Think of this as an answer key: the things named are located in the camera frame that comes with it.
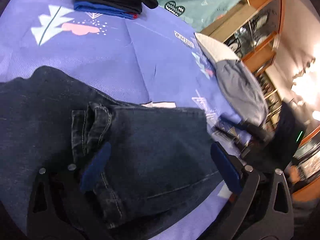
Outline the person's right hand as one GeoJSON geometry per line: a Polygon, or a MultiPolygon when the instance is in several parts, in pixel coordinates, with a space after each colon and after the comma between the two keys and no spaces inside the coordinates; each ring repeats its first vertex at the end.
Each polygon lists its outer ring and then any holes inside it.
{"type": "Polygon", "coordinates": [[[304,175],[300,171],[299,167],[296,165],[289,165],[286,168],[286,173],[289,175],[289,180],[293,184],[305,180],[304,175]]]}

